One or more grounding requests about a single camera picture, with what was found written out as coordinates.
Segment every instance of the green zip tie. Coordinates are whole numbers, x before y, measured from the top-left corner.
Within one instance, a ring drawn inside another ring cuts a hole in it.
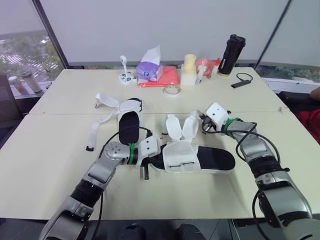
[[[224,132],[227,132],[228,131],[228,127],[229,125],[234,122],[234,121],[242,121],[239,117],[235,117],[233,119],[231,118],[228,118],[228,120],[226,121],[225,125],[224,125],[224,128],[223,128],[223,131]]]
[[[128,165],[132,164],[132,161],[134,160],[134,151],[136,148],[136,144],[135,143],[129,143],[129,147],[130,147],[130,157],[129,157],[129,161],[128,161]]]

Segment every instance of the white bottle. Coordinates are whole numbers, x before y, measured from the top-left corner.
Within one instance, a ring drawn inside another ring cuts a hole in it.
[[[26,82],[26,84],[29,85],[29,87],[34,91],[34,93],[38,93],[42,91],[41,87],[37,83],[37,81],[32,76],[32,73],[30,71],[26,71],[22,74],[23,80]]]
[[[11,76],[8,78],[9,84],[13,85],[21,95],[28,95],[29,92],[22,85],[21,81],[16,76]]]
[[[194,86],[197,80],[196,55],[187,54],[184,56],[184,64],[181,66],[181,86]]]

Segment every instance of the black thermos bottle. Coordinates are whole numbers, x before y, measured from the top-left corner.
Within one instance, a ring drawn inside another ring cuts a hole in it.
[[[229,40],[226,42],[226,49],[223,54],[223,59],[218,68],[218,74],[228,76],[231,70],[246,45],[246,39],[235,34],[230,35]]]

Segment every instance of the white table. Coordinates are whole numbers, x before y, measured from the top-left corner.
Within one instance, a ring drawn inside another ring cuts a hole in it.
[[[240,81],[236,74],[241,72],[252,75],[252,83],[234,89],[231,84]],[[139,97],[146,114],[190,113],[194,109],[205,110],[213,102],[233,112],[275,112],[287,108],[251,67],[235,67],[228,77],[217,74],[214,81],[204,80],[194,87],[183,87],[179,98],[166,97],[162,87],[123,85],[117,80],[120,73],[122,70],[63,70],[30,113],[110,113],[109,107],[93,107],[97,93],[120,102]]]

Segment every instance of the person's arm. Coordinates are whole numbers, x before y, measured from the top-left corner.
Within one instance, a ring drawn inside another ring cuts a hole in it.
[[[310,93],[310,98],[316,101],[320,101],[320,87]]]

